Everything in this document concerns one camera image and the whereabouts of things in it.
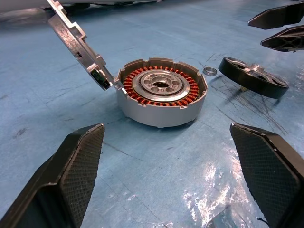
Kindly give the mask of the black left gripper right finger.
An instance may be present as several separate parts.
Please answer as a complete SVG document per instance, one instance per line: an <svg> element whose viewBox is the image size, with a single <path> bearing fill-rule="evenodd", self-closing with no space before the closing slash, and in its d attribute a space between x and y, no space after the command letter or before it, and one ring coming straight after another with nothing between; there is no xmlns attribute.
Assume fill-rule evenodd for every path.
<svg viewBox="0 0 304 228"><path fill-rule="evenodd" d="M304 228L304 158L276 133L238 123L230 133L269 228Z"/></svg>

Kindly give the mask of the silver motor housing copper windings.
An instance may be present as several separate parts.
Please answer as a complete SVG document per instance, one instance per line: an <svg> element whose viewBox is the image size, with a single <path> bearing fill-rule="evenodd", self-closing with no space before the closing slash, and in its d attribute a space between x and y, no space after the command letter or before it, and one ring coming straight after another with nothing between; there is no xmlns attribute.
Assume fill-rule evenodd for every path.
<svg viewBox="0 0 304 228"><path fill-rule="evenodd" d="M157 128L195 120L208 91L197 68L169 58L129 62L118 79L123 87L117 90L117 103L125 116Z"/></svg>

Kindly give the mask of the black rotor with silver spokes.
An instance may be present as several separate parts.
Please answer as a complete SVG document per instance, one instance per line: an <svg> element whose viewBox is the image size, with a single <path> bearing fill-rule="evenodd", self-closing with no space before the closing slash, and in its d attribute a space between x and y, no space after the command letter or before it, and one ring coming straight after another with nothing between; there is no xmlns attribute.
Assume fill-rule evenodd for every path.
<svg viewBox="0 0 304 228"><path fill-rule="evenodd" d="M289 89L287 82L265 71L258 64L248 64L239 59L224 57L218 69L240 86L269 98L279 99Z"/></svg>

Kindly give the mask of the motor rotor bell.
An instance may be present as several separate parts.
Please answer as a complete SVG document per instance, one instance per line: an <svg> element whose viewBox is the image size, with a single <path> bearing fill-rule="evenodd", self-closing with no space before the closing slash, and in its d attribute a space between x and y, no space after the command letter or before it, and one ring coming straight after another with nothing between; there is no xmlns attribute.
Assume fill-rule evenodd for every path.
<svg viewBox="0 0 304 228"><path fill-rule="evenodd" d="M86 43L86 34L76 22L71 22L66 16L67 12L59 1L47 0L54 16L48 19L49 24L76 58L88 75L101 87L107 90L114 87L127 95L122 82L111 75L106 68L104 59L90 48Z"/></svg>

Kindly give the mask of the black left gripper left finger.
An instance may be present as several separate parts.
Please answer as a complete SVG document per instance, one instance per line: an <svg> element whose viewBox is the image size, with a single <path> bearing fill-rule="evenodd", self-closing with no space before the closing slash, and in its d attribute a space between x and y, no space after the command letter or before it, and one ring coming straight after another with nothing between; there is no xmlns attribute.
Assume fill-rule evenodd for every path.
<svg viewBox="0 0 304 228"><path fill-rule="evenodd" d="M80 228L95 186L104 125L80 128L33 174L0 228Z"/></svg>

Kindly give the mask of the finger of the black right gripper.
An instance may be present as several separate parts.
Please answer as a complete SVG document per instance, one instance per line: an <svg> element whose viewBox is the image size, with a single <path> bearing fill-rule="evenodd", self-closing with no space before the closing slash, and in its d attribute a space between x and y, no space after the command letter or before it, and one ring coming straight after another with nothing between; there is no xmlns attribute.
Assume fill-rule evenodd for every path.
<svg viewBox="0 0 304 228"><path fill-rule="evenodd" d="M275 29L299 23L304 16L304 2L267 9L248 21L248 25L259 29Z"/></svg>
<svg viewBox="0 0 304 228"><path fill-rule="evenodd" d="M280 52L304 50L304 25L286 28L262 40L260 44L263 47Z"/></svg>

